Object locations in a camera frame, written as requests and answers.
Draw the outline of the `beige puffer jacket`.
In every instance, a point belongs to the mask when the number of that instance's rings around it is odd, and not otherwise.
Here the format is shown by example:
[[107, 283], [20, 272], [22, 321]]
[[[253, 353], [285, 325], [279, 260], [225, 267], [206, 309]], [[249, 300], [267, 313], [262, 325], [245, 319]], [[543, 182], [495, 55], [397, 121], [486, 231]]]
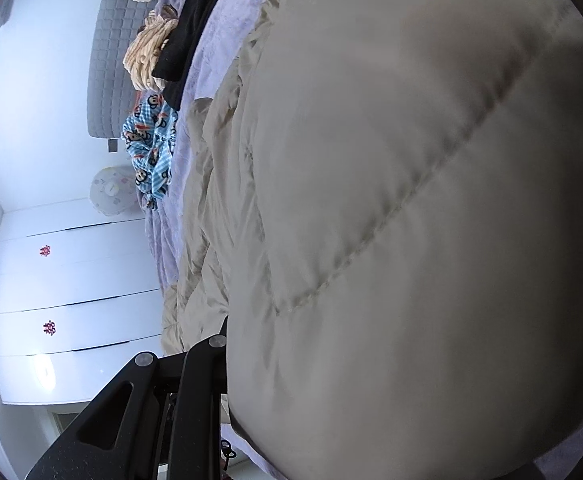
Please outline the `beige puffer jacket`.
[[262, 0], [192, 145], [163, 344], [227, 332], [287, 479], [493, 479], [583, 426], [583, 17]]

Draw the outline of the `white wardrobe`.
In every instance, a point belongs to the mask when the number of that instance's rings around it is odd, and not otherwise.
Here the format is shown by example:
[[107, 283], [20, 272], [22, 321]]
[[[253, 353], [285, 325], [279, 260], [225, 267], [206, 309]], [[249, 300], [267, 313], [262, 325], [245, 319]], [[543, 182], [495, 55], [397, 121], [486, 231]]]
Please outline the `white wardrobe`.
[[138, 207], [89, 200], [7, 212], [0, 224], [0, 398], [88, 402], [142, 352], [161, 356], [162, 295]]

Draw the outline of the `white covered fan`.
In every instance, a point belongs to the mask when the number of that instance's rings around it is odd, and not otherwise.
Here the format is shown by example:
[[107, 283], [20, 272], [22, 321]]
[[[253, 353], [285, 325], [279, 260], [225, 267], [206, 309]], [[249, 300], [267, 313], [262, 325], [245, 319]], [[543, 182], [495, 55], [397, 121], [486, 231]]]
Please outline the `white covered fan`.
[[123, 165], [98, 171], [90, 184], [90, 202], [106, 217], [127, 214], [137, 209], [137, 188], [133, 168]]

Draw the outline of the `blue monkey print garment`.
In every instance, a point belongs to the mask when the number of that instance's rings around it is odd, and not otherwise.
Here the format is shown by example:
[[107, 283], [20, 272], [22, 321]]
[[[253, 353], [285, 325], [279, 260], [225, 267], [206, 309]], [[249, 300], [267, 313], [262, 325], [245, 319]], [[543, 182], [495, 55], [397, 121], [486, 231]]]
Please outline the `blue monkey print garment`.
[[138, 101], [123, 123], [121, 136], [146, 209], [156, 209], [168, 194], [177, 119], [177, 111], [161, 93], [149, 93]]

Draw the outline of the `black folded garment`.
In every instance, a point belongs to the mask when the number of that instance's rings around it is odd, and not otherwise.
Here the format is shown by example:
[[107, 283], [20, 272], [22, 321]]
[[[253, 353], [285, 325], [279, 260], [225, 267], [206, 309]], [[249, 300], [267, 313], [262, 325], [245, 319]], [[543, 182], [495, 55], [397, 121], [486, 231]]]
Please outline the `black folded garment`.
[[152, 74], [165, 81], [161, 93], [173, 110], [180, 110], [192, 59], [217, 2], [218, 0], [184, 0], [177, 25], [166, 38], [154, 66]]

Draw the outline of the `lavender plush bedspread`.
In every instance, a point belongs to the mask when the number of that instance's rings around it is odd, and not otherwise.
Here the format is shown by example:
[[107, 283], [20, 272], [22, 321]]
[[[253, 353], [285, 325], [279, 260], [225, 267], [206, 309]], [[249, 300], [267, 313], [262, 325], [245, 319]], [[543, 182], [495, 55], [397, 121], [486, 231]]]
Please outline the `lavender plush bedspread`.
[[176, 123], [172, 179], [168, 195], [146, 212], [145, 232], [157, 264], [160, 288], [178, 280], [184, 246], [183, 193], [192, 151], [186, 127], [188, 107], [199, 98], [211, 98], [221, 84], [244, 38], [256, 23], [263, 0], [218, 0], [203, 29], [192, 67], [186, 78]]

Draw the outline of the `cream striped garment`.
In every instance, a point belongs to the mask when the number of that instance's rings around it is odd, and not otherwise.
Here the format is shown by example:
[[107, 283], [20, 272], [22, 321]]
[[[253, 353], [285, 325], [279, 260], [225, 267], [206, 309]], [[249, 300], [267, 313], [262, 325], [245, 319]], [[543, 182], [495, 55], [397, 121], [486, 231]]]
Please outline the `cream striped garment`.
[[131, 77], [137, 91], [162, 91], [166, 82], [152, 74], [168, 37], [177, 26], [178, 16], [171, 4], [159, 11], [152, 10], [140, 26], [136, 37], [128, 46], [123, 67]]

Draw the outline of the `grey quilted headboard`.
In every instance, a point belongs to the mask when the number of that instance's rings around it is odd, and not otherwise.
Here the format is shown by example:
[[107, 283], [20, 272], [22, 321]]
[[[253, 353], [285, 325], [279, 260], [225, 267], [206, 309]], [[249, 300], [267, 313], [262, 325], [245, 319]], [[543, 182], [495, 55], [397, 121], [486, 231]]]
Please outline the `grey quilted headboard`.
[[123, 59], [152, 9], [152, 2], [100, 2], [87, 81], [87, 132], [92, 138], [119, 138], [122, 124], [131, 114], [136, 90]]

